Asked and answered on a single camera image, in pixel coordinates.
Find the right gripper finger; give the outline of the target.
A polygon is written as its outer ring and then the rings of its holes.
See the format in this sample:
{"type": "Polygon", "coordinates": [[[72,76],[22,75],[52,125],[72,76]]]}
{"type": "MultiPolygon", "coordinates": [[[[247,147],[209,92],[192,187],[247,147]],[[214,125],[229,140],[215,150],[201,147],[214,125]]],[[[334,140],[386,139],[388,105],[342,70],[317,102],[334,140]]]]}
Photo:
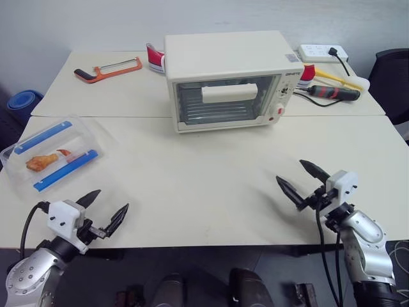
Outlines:
{"type": "Polygon", "coordinates": [[[297,210],[303,210],[305,208],[304,199],[297,193],[297,190],[288,181],[280,176],[276,176],[276,181],[282,192],[295,204],[297,210]]]}
{"type": "Polygon", "coordinates": [[[326,184],[328,178],[330,177],[326,171],[311,161],[300,159],[299,162],[306,172],[308,172],[308,174],[310,174],[313,178],[318,179],[322,184],[326,184]]]}

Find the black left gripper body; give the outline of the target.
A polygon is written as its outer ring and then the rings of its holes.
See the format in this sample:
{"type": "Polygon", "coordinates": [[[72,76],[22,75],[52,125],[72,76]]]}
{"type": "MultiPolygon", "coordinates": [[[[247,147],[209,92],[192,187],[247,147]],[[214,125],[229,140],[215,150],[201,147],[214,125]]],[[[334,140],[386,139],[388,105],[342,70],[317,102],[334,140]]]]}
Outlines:
{"type": "Polygon", "coordinates": [[[93,226],[93,221],[84,218],[82,225],[77,229],[78,239],[84,243],[86,246],[90,245],[94,240],[104,239],[107,234],[103,228],[95,228],[93,226]]]}

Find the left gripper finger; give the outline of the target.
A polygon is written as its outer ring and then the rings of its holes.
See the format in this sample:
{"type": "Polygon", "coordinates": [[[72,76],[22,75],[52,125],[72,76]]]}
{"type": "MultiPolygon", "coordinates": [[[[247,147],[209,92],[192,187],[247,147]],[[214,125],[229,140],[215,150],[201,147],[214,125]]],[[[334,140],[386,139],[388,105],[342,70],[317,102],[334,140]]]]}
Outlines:
{"type": "Polygon", "coordinates": [[[128,208],[129,204],[127,203],[111,217],[111,222],[105,228],[106,237],[110,237],[118,229],[127,214],[128,208]]]}
{"type": "Polygon", "coordinates": [[[97,190],[89,192],[88,194],[79,198],[76,201],[76,204],[87,209],[95,201],[95,199],[98,197],[101,191],[102,191],[101,189],[97,189],[97,190]]]}

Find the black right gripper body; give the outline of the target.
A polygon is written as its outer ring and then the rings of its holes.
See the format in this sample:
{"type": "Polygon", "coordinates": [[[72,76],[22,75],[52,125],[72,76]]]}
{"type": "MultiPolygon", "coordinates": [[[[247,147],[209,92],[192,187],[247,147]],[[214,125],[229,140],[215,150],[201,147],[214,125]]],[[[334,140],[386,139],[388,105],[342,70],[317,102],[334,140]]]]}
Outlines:
{"type": "Polygon", "coordinates": [[[315,190],[310,196],[303,200],[301,210],[309,207],[313,210],[317,210],[318,207],[324,209],[332,203],[332,200],[338,196],[338,190],[332,188],[329,192],[326,192],[324,185],[315,190]]]}

